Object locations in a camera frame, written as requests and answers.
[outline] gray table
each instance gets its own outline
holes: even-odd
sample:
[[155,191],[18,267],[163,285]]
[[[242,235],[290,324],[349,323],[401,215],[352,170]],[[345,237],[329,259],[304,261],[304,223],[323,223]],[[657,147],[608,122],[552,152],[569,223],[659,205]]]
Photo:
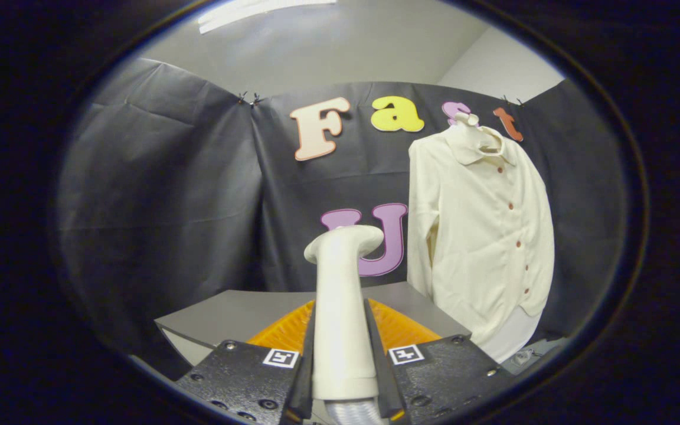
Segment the gray table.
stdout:
[[[470,336],[469,330],[407,282],[367,287],[362,292],[364,297],[407,315],[441,336]],[[197,365],[221,341],[248,341],[312,299],[316,299],[315,292],[228,290],[155,321],[170,344],[191,365]]]

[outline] white plastic handle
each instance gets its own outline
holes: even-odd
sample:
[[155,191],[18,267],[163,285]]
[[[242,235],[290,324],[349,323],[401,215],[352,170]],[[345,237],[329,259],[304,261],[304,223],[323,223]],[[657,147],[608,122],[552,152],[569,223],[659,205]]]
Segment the white plastic handle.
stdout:
[[351,400],[378,395],[358,259],[385,238],[379,228],[339,227],[313,240],[304,257],[316,264],[313,397]]

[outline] black curtain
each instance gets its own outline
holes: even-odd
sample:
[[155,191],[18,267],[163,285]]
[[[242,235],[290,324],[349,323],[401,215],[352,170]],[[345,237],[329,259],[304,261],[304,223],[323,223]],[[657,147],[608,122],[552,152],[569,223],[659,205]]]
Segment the black curtain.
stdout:
[[[372,103],[386,96],[413,102],[423,128],[376,129]],[[297,161],[292,111],[337,97],[350,107],[339,112],[342,131],[324,133],[335,150]],[[356,210],[359,224],[384,224],[405,246],[407,214],[383,223],[372,212],[407,205],[408,147],[449,126],[446,102],[506,137],[494,111],[513,116],[555,228],[555,275],[534,339],[571,334],[612,282],[629,210],[619,141],[569,81],[522,106],[413,83],[337,84],[249,105],[179,68],[130,62],[86,106],[60,175],[67,292],[106,341],[153,365],[174,357],[154,318],[227,289],[314,290],[316,266],[303,251],[327,230],[329,212]],[[362,285],[406,279],[405,247],[388,251],[366,258],[399,261],[362,275]]]

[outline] orange mat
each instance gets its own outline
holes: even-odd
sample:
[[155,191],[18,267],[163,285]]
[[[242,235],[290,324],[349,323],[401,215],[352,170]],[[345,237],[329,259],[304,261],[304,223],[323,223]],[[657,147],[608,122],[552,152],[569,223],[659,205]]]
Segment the orange mat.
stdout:
[[[309,301],[289,312],[249,339],[248,344],[297,351],[303,354],[303,341],[313,303],[314,301]],[[397,312],[381,302],[369,299],[369,304],[372,307],[377,329],[380,330],[380,339],[385,354],[394,347],[423,344],[440,339],[440,336],[430,331],[429,328],[419,325],[418,322],[407,315]]]

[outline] foam letter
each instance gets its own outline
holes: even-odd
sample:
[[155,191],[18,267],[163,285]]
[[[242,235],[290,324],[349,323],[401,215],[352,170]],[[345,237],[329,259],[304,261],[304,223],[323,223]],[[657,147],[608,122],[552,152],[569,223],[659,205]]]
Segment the foam letter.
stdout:
[[524,140],[524,135],[516,131],[516,128],[513,127],[513,123],[515,123],[515,120],[513,120],[513,117],[508,115],[507,112],[501,107],[497,108],[496,110],[493,111],[493,113],[497,116],[500,117],[500,122],[502,122],[502,126],[505,127],[505,131],[508,132],[508,135],[515,140],[516,142],[521,142]]
[[445,102],[442,104],[442,111],[445,112],[445,115],[448,116],[448,124],[451,126],[455,126],[456,124],[456,114],[459,112],[462,113],[471,113],[472,110],[469,109],[464,104],[457,103],[457,102]]
[[[337,136],[342,131],[340,121],[341,112],[348,112],[351,104],[343,97],[336,97],[332,100],[325,100],[318,104],[300,107],[290,113],[290,118],[297,121],[297,133],[299,134],[299,149],[295,151],[297,161],[318,158],[335,150],[335,142],[324,138],[324,130],[329,130],[333,136]],[[329,110],[327,116],[321,118],[323,110]]]
[[400,96],[385,96],[372,102],[377,110],[372,114],[372,125],[383,132],[394,132],[404,129],[407,132],[418,132],[424,128],[424,121],[416,113],[416,105],[411,100]]
[[[403,216],[408,213],[404,204],[383,204],[372,210],[372,215],[382,221],[385,233],[385,253],[377,259],[358,260],[358,274],[361,276],[380,276],[388,274],[400,266],[404,257]],[[358,210],[334,210],[322,215],[322,224],[327,230],[340,226],[351,226],[361,220]]]

